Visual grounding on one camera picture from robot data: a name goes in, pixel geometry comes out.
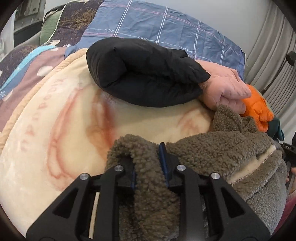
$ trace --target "triangular cutout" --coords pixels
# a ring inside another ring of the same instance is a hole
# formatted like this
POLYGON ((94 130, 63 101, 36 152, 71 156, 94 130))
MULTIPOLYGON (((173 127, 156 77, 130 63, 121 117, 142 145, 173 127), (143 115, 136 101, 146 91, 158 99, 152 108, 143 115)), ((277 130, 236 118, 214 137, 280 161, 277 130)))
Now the triangular cutout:
POLYGON ((222 195, 225 200, 225 203, 226 203, 229 217, 235 218, 237 216, 243 215, 244 210, 235 201, 235 199, 231 196, 231 194, 225 188, 222 188, 221 191, 222 191, 222 195))
POLYGON ((53 214, 63 218, 69 218, 77 193, 78 188, 73 189, 54 209, 53 214))

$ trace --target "curtain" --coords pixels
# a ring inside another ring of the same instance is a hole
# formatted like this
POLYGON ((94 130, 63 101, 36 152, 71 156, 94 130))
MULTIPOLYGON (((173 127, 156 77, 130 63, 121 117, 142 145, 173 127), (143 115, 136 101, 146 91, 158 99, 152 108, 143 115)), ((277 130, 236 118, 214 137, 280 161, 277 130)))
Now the curtain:
POLYGON ((296 131, 296 66, 286 62, 286 54, 296 51, 296 33, 277 5, 270 1, 261 33, 246 60, 245 82, 262 91, 282 70, 263 95, 280 119, 285 142, 296 131))

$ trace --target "brown fleece jacket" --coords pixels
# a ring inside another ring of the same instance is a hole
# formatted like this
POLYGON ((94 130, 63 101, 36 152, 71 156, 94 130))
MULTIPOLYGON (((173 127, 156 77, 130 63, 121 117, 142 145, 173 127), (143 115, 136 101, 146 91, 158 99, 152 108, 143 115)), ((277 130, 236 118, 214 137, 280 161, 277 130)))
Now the brown fleece jacket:
MULTIPOLYGON (((213 120, 214 131, 167 143, 169 153, 202 175, 218 172, 224 179, 242 169, 251 158, 273 145, 258 132, 254 119, 240 117, 219 106, 213 120)), ((139 136, 126 135, 115 141, 108 153, 107 168, 119 156, 130 155, 135 164, 137 184, 134 198, 120 204, 120 240, 171 240, 178 236, 179 198, 166 185, 158 157, 158 145, 139 136)), ((286 201, 286 165, 281 150, 274 151, 250 175, 233 188, 249 204, 272 233, 286 201)))

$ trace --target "metal bolt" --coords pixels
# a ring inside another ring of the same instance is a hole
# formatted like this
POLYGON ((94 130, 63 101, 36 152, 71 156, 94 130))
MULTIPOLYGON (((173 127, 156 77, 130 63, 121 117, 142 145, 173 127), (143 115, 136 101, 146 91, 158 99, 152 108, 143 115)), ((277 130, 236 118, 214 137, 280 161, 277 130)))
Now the metal bolt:
POLYGON ((184 166, 184 165, 177 165, 177 170, 178 171, 185 171, 186 170, 186 166, 184 166))
POLYGON ((218 180, 218 179, 220 178, 220 175, 219 175, 219 173, 213 172, 213 173, 211 174, 211 177, 212 177, 213 179, 215 179, 215 180, 218 180))
POLYGON ((122 172, 122 171, 123 171, 123 166, 121 166, 121 165, 117 165, 117 166, 114 167, 114 170, 115 170, 116 172, 122 172))
POLYGON ((87 180, 89 178, 89 175, 87 174, 87 173, 82 173, 81 175, 80 175, 80 179, 81 180, 87 180))

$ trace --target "folded black jacket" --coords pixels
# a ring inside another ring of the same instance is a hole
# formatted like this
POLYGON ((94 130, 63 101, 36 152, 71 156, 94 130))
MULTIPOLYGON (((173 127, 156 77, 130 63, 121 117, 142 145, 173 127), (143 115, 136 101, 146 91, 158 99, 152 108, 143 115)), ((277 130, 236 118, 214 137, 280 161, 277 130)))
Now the folded black jacket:
POLYGON ((167 49, 141 39, 106 38, 86 53, 96 84, 132 104, 166 107, 197 98, 198 83, 209 79, 184 50, 167 49))

